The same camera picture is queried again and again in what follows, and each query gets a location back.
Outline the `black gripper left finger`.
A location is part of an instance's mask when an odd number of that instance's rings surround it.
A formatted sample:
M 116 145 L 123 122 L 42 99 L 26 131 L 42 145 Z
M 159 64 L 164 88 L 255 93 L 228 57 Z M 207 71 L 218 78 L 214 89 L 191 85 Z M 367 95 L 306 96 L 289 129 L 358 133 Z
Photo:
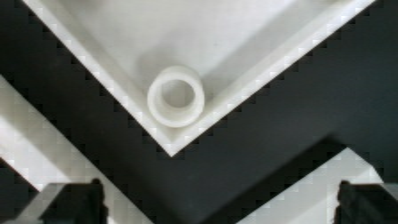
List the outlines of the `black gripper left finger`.
M 11 224 L 109 224 L 102 181 L 51 183 Z

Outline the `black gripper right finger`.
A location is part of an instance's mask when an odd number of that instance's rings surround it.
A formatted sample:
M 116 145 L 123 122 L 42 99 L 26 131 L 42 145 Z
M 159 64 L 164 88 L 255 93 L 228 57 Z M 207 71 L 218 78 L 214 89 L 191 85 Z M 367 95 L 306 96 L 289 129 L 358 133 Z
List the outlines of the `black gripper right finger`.
M 335 224 L 398 224 L 398 183 L 340 183 Z

